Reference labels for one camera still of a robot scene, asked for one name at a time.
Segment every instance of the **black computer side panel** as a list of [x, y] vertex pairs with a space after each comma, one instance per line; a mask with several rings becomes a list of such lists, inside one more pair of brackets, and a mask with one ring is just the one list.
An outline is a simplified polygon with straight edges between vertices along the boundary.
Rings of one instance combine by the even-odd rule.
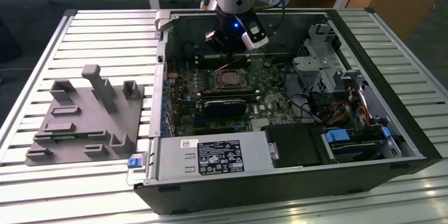
[[202, 180], [164, 186], [136, 184], [133, 188], [154, 213], [184, 214], [217, 208], [360, 193], [369, 191], [392, 178], [408, 174], [426, 163], [428, 160], [396, 162], [272, 176]]

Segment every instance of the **motherboard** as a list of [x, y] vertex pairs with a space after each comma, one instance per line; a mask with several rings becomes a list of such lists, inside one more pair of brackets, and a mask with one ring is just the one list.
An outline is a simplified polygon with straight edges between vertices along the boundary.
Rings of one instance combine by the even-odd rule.
[[176, 136], [260, 131], [296, 121], [282, 88], [284, 64], [242, 57], [216, 69], [185, 63], [169, 74]]

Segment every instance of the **white label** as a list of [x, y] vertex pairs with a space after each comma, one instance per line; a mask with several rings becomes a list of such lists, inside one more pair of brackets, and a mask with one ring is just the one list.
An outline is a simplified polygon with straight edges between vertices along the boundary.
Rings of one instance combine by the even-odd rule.
[[242, 166], [242, 163], [233, 163], [233, 164], [229, 164], [230, 167], [241, 167]]
[[184, 139], [180, 142], [180, 148], [197, 147], [197, 139]]

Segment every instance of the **metal bracket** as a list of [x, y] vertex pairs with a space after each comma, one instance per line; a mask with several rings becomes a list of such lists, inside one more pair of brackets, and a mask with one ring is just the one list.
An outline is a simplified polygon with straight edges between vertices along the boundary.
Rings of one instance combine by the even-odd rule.
[[170, 10], [160, 10], [156, 12], [156, 31], [164, 31], [166, 28], [170, 27]]
[[300, 71], [318, 71], [330, 68], [328, 60], [317, 57], [296, 57], [293, 59], [296, 69]]

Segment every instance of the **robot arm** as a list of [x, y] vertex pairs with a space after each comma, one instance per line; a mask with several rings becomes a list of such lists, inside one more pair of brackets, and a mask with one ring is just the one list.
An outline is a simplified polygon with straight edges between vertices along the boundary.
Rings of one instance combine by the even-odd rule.
[[[260, 0], [281, 5], [281, 0]], [[233, 53], [254, 50], [268, 42], [268, 35], [253, 11], [254, 0], [217, 0], [217, 24], [205, 34], [205, 43], [229, 57]]]

